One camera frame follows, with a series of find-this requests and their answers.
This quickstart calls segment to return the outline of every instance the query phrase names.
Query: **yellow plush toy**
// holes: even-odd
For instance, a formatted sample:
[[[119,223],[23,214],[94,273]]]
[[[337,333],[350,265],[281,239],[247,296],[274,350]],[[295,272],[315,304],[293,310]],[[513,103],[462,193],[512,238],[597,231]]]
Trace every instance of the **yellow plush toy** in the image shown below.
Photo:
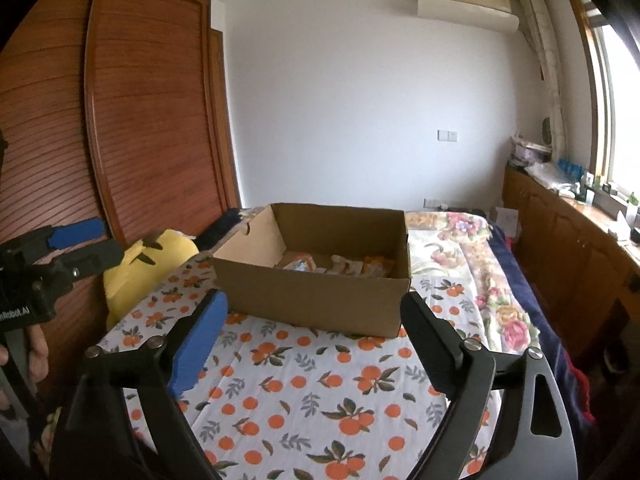
[[[196,244],[171,229],[134,243],[124,252],[120,265],[103,276],[109,308],[107,330],[144,300],[166,275],[196,254]]]

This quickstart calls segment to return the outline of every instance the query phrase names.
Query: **blue rubber pad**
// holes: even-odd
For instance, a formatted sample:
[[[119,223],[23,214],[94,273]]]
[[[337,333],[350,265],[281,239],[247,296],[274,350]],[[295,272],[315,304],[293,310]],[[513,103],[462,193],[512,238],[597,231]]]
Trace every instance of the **blue rubber pad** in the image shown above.
[[[66,249],[104,234],[104,224],[99,218],[89,218],[75,224],[57,227],[47,241],[52,249]]]
[[[175,399],[191,390],[198,381],[198,374],[225,323],[227,311],[226,295],[218,291],[175,353],[171,378],[167,384]]]

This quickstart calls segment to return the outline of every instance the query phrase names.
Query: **metal screw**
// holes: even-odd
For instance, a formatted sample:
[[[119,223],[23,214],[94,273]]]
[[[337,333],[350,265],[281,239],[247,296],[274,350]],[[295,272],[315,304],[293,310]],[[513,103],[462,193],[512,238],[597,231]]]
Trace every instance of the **metal screw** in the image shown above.
[[[479,349],[482,348],[482,343],[479,342],[478,339],[474,339],[472,337],[465,339],[464,343],[465,343],[466,349],[471,350],[472,352],[477,352]]]
[[[164,344],[164,337],[161,335],[153,335],[146,340],[146,345],[149,348],[160,348]]]
[[[534,359],[542,359],[544,354],[540,348],[536,348],[535,346],[530,346],[527,348],[527,354],[529,354]]]
[[[89,346],[89,348],[84,351],[84,355],[89,359],[93,359],[95,357],[98,357],[98,355],[100,355],[100,352],[102,352],[102,348],[100,348],[99,346]]]

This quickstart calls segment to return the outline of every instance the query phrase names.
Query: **wooden wardrobe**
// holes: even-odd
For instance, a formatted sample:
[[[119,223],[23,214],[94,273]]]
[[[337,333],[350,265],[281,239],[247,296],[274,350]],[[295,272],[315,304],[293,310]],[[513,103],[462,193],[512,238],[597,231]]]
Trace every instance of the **wooden wardrobe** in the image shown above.
[[[97,216],[128,246],[238,206],[210,0],[39,0],[0,53],[0,240]],[[53,395],[104,335],[101,277],[44,326]]]

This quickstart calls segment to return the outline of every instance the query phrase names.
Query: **wall-mounted air conditioner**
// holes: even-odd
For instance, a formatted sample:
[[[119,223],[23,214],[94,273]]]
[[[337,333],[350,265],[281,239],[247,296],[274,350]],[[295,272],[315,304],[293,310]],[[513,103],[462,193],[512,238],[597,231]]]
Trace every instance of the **wall-mounted air conditioner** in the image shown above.
[[[498,32],[515,32],[518,17],[509,0],[418,0],[418,16]]]

